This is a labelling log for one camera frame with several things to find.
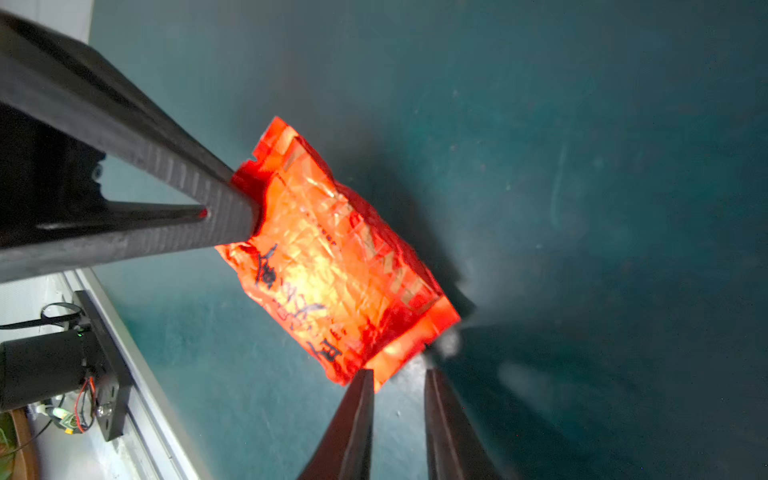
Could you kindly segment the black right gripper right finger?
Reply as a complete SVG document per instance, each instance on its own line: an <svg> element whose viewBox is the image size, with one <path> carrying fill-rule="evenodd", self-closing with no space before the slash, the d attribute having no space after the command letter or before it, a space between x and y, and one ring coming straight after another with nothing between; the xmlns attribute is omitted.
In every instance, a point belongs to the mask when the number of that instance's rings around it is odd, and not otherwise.
<svg viewBox="0 0 768 480"><path fill-rule="evenodd" d="M439 370L426 371L424 410L430 480L501 479L457 395Z"/></svg>

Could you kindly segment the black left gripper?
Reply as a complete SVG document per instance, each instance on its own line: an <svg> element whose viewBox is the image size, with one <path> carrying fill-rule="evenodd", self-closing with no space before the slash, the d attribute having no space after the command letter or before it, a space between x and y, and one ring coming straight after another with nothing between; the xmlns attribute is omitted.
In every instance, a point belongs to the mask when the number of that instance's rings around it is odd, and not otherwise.
<svg viewBox="0 0 768 480"><path fill-rule="evenodd" d="M188 203L107 200L106 156ZM3 281L247 240L260 209L232 175L92 47L2 14Z"/></svg>

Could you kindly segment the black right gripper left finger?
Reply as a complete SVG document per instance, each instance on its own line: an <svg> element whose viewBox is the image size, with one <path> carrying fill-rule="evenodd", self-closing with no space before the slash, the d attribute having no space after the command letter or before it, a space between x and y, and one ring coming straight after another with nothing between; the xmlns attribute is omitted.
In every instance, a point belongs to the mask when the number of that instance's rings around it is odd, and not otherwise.
<svg viewBox="0 0 768 480"><path fill-rule="evenodd" d="M360 370L298 479L370 478L374 395L373 371Z"/></svg>

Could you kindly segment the red tea bag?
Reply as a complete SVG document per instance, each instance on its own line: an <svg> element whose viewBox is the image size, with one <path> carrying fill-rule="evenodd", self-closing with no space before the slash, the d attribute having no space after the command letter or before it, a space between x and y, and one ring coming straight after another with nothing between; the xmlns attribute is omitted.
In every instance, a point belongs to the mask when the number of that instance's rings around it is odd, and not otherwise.
<svg viewBox="0 0 768 480"><path fill-rule="evenodd" d="M232 178L260 203L254 234L218 247L248 297L323 367L383 386L460 317L415 250L274 119Z"/></svg>

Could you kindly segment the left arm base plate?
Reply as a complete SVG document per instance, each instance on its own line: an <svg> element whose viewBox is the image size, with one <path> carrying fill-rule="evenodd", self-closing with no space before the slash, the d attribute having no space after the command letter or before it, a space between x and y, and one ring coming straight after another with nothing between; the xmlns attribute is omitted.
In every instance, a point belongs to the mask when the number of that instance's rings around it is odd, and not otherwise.
<svg viewBox="0 0 768 480"><path fill-rule="evenodd" d="M111 442L123 435L133 378L91 295L76 290L73 300L83 311L86 327L85 361L96 387L95 419L104 440Z"/></svg>

